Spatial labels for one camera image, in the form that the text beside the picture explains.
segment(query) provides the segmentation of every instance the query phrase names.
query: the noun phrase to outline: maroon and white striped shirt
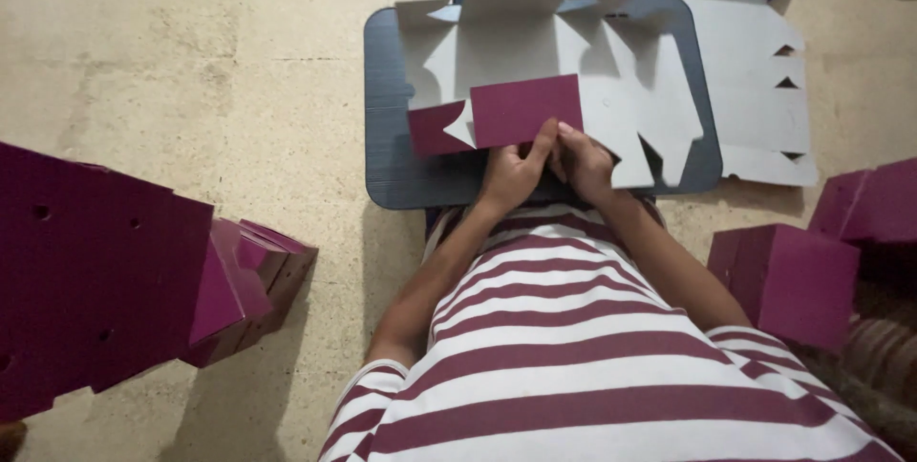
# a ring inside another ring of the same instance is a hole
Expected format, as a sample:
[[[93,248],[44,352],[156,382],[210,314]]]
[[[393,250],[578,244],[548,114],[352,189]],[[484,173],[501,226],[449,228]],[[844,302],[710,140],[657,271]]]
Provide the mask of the maroon and white striped shirt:
[[[429,251],[457,220],[434,229]],[[320,460],[896,460],[776,338],[703,333],[594,211],[515,211],[410,370],[364,366]]]

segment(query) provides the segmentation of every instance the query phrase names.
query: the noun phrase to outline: floor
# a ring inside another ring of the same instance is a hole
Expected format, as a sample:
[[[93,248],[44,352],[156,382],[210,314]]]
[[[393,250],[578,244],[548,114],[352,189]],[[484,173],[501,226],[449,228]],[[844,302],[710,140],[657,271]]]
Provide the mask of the floor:
[[[423,217],[363,187],[365,19],[396,0],[0,0],[0,140],[175,187],[321,247],[287,327],[202,371],[170,363],[29,419],[22,461],[313,460]],[[826,176],[917,155],[917,2],[789,0]],[[726,181],[667,199],[720,229],[804,224],[819,188]]]

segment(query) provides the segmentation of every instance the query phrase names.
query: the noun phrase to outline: work board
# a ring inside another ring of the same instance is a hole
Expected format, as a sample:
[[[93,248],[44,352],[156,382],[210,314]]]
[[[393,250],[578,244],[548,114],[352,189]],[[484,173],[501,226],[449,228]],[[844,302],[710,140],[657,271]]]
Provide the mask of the work board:
[[[588,5],[566,0],[561,6]],[[704,78],[691,10],[682,0],[631,0],[621,9],[633,19],[664,12],[665,30],[678,44],[704,137],[692,144],[679,186],[661,179],[659,158],[650,154],[656,185],[632,190],[636,195],[701,193],[716,186],[723,162]],[[414,153],[407,126],[413,89],[405,82],[405,59],[395,9],[376,11],[363,29],[366,110],[366,189],[373,201],[390,210],[470,204],[480,189],[487,151],[422,157]],[[570,188],[545,174],[529,202],[576,199]]]

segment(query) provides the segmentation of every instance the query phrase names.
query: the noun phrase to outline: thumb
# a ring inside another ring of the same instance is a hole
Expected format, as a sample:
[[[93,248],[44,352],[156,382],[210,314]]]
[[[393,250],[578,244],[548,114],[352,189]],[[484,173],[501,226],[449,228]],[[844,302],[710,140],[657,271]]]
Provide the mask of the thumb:
[[[589,139],[589,136],[583,134],[582,132],[570,127],[563,121],[557,126],[559,130],[560,142],[564,144],[568,149],[574,151],[577,155],[581,155],[589,151],[592,146],[592,140]]]
[[[525,157],[525,162],[534,163],[540,168],[543,168],[544,161],[547,160],[547,156],[550,155],[556,141],[557,120],[551,118],[541,126],[541,130],[539,130],[538,135],[535,136],[532,142],[532,150],[529,151],[528,155]]]

